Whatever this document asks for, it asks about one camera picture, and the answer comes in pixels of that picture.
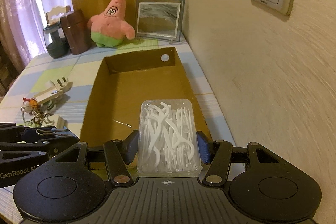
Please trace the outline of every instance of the silver bolt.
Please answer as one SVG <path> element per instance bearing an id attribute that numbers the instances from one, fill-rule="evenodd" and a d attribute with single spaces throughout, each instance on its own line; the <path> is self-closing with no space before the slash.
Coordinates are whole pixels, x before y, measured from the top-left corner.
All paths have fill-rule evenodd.
<path id="1" fill-rule="evenodd" d="M 205 180 L 209 183 L 220 183 L 222 178 L 219 175 L 209 175 Z"/>
<path id="2" fill-rule="evenodd" d="M 122 184 L 122 183 L 127 183 L 131 179 L 127 175 L 117 175 L 113 179 L 116 183 Z"/>

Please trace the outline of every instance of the pink starfish plush toy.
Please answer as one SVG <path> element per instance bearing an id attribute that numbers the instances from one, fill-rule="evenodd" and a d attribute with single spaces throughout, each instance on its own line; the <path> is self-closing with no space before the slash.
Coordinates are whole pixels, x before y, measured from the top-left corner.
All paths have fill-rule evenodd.
<path id="1" fill-rule="evenodd" d="M 91 29 L 91 39 L 98 47 L 115 47 L 122 43 L 125 36 L 135 37 L 133 27 L 125 22 L 126 0 L 111 0 L 106 9 L 94 15 L 87 23 Z"/>

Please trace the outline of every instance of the container of floss picks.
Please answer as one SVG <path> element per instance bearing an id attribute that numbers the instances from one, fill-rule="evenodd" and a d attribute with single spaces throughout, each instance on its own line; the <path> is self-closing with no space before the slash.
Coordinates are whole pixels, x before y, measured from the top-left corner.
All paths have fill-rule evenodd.
<path id="1" fill-rule="evenodd" d="M 202 170 L 192 104 L 187 99 L 141 105 L 138 173 L 143 177 L 194 177 Z"/>

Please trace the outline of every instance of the glass photo frame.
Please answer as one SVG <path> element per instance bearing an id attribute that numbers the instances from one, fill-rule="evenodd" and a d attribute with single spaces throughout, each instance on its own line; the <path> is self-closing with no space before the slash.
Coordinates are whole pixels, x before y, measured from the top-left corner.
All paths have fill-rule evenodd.
<path id="1" fill-rule="evenodd" d="M 182 32 L 184 0 L 137 0 L 137 37 L 179 42 Z"/>

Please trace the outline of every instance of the tablecloth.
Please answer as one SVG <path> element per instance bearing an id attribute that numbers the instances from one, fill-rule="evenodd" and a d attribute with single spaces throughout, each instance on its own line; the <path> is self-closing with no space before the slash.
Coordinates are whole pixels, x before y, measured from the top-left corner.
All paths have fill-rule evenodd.
<path id="1" fill-rule="evenodd" d="M 216 97 L 184 37 L 175 44 L 157 39 L 135 39 L 116 48 L 92 47 L 80 55 L 69 54 L 59 59 L 53 59 L 47 53 L 39 55 L 23 70 L 0 103 L 0 122 L 23 124 L 20 110 L 22 98 L 30 98 L 45 90 L 45 83 L 49 80 L 56 81 L 65 77 L 73 82 L 73 86 L 65 94 L 66 102 L 58 106 L 55 113 L 65 119 L 68 128 L 80 137 L 86 105 L 101 60 L 105 56 L 124 52 L 170 46 L 174 46 L 178 52 L 212 138 L 234 144 Z M 243 166 L 236 165 L 234 173 L 241 172 Z M 0 214 L 12 223 L 19 223 L 22 218 L 13 201 L 13 187 L 0 189 Z"/>

